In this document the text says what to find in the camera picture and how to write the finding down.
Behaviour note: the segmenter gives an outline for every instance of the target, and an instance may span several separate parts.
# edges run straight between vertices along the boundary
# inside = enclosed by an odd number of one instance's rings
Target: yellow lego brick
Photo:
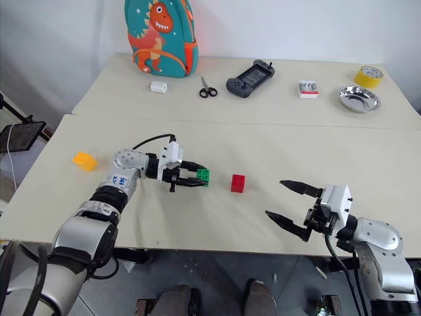
[[[98,165],[98,162],[87,153],[78,153],[74,156],[73,162],[86,171],[92,171]]]

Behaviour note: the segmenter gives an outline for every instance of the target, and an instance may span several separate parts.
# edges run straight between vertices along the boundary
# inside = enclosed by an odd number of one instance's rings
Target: silver dish
[[[377,95],[363,87],[343,87],[339,93],[339,99],[344,107],[357,113],[369,113],[380,107],[380,99]]]

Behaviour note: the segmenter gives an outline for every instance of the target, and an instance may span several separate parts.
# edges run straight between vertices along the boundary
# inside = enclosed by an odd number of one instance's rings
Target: game controller
[[[259,86],[273,77],[275,69],[272,63],[269,65],[264,61],[257,59],[252,67],[240,74],[237,78],[230,78],[226,82],[226,88],[229,92],[239,97],[248,97]]]

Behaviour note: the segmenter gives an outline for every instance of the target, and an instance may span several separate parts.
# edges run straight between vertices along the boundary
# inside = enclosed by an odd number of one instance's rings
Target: table
[[[60,225],[89,199],[112,155],[173,132],[184,158],[210,169],[208,188],[139,180],[118,226],[118,247],[328,255],[323,239],[308,243],[283,231],[264,210],[301,224],[314,203],[279,184],[348,184],[357,217],[399,229],[407,257],[420,257],[421,130],[181,122],[66,115],[0,220],[0,238],[51,242]],[[145,152],[159,152],[163,140]],[[93,172],[71,160],[78,151],[99,160]],[[230,192],[245,174],[244,194]]]
[[[421,129],[421,116],[383,65],[374,65],[383,71],[384,79],[372,89],[382,107],[375,113],[360,115],[345,109],[338,94],[343,86],[355,85],[353,77],[361,65],[273,61],[274,77],[249,98],[228,92],[226,80],[252,64],[252,59],[201,57],[194,75],[177,79],[144,74],[132,64],[131,55],[115,55],[72,113],[153,120]],[[217,97],[199,97],[201,75],[219,91]],[[151,92],[149,84],[153,80],[166,81],[167,93]],[[316,80],[318,98],[299,99],[299,80]]]

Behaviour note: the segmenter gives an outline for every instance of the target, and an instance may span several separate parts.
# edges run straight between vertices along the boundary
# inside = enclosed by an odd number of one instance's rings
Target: tape roll
[[[375,88],[383,80],[383,73],[377,68],[363,66],[354,78],[354,81],[365,88]]]

